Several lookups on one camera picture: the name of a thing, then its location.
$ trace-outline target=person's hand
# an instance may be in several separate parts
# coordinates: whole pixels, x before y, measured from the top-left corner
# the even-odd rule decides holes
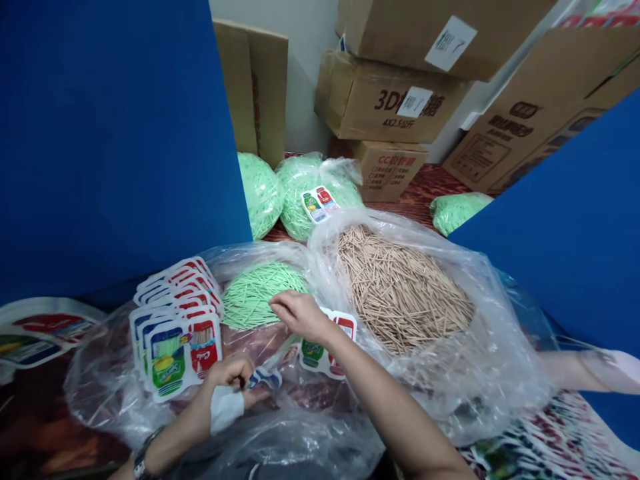
[[[179,438],[191,445],[202,443],[209,438],[211,397],[214,388],[218,385],[244,386],[249,382],[254,370],[253,362],[248,355],[238,355],[216,362],[207,373],[196,396],[171,426]],[[254,390],[243,391],[242,396],[246,411],[256,403],[269,398],[270,393],[267,388],[260,386]]]
[[[334,335],[342,333],[308,293],[285,290],[269,300],[269,305],[289,330],[307,341],[326,347]]]

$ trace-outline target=person's arm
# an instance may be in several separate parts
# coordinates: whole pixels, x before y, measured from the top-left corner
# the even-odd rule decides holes
[[[234,385],[238,378],[248,382],[253,370],[250,358],[244,355],[216,362],[187,408],[152,440],[145,455],[147,471],[154,477],[162,477],[188,450],[209,438],[214,388],[218,385]],[[266,399],[269,392],[256,389],[243,391],[242,396],[245,410],[249,410],[257,402]],[[135,480],[133,462],[134,458],[129,459],[109,480]]]
[[[406,474],[430,480],[476,479],[427,412],[318,308],[312,296],[287,290],[269,304],[290,330],[331,352],[392,458]]]

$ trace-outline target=green crinkle paper filler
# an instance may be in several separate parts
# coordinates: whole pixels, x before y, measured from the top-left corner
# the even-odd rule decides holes
[[[276,172],[285,192],[280,218],[287,233],[296,241],[306,241],[314,226],[302,206],[303,192],[324,185],[340,208],[363,206],[352,180],[359,177],[362,181],[355,160],[340,158],[323,162],[320,154],[311,153],[284,160]]]
[[[429,211],[433,226],[445,237],[490,204],[493,199],[484,193],[460,193],[444,195],[431,202]]]
[[[279,321],[269,300],[289,289],[308,293],[302,276],[284,263],[270,263],[239,275],[223,296],[222,323],[233,329],[249,330]]]
[[[238,152],[249,223],[254,240],[262,239],[278,221],[284,203],[279,178],[269,164],[252,153]]]

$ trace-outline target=fingers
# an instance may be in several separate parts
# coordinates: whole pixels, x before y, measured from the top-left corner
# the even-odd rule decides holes
[[[291,310],[289,310],[286,305],[282,303],[270,303],[269,305],[271,306],[271,310],[286,326],[291,328],[291,326],[295,324],[295,315],[291,313]]]
[[[245,399],[245,410],[250,410],[256,403],[268,399],[271,392],[266,386],[259,385],[254,390],[244,390],[242,396]]]
[[[253,362],[248,355],[238,355],[223,362],[225,367],[223,380],[227,385],[231,385],[233,380],[238,377],[242,378],[245,383],[248,383],[251,374],[255,370]]]
[[[284,292],[274,295],[273,298],[269,300],[269,304],[279,303],[286,306],[289,310],[293,310],[296,300],[300,298],[301,295],[302,293],[296,292],[295,290],[284,290]]]

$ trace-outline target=patterned fabric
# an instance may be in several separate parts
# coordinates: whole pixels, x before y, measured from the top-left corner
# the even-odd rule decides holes
[[[459,449],[480,479],[638,480],[611,452],[589,404],[563,391],[499,437]]]

